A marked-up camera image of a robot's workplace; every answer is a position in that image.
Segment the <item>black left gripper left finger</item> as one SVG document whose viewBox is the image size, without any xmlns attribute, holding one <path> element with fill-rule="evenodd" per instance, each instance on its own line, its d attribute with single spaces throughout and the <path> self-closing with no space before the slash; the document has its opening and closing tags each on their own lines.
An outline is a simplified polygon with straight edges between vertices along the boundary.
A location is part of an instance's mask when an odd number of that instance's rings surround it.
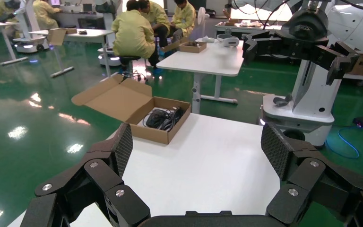
<svg viewBox="0 0 363 227">
<path fill-rule="evenodd" d="M 91 204 L 114 227 L 137 227 L 149 219 L 149 207 L 122 178 L 132 149 L 131 127 L 123 123 L 79 163 L 36 187 L 22 226 L 68 227 Z"/>
</svg>

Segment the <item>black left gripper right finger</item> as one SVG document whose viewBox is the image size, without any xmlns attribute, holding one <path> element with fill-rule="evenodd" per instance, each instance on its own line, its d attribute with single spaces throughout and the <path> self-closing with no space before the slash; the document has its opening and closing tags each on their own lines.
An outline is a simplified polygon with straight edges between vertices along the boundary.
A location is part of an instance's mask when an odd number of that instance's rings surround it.
<svg viewBox="0 0 363 227">
<path fill-rule="evenodd" d="M 297 226 L 312 203 L 346 227 L 363 227 L 363 175 L 328 160 L 312 144 L 285 136 L 273 123 L 262 129 L 261 148 L 284 183 L 266 215 Z"/>
</svg>

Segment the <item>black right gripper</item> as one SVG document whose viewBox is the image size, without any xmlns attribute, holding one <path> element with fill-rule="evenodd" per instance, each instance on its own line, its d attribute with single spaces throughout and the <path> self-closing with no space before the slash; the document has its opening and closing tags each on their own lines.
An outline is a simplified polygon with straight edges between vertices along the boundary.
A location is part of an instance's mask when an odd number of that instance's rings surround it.
<svg viewBox="0 0 363 227">
<path fill-rule="evenodd" d="M 286 22 L 280 31 L 257 31 L 242 34 L 243 58 L 250 63 L 257 55 L 282 55 L 310 60 L 327 70 L 326 85 L 353 70 L 360 58 L 354 49 L 338 41 L 328 44 L 328 18 L 321 9 L 302 9 Z"/>
</svg>

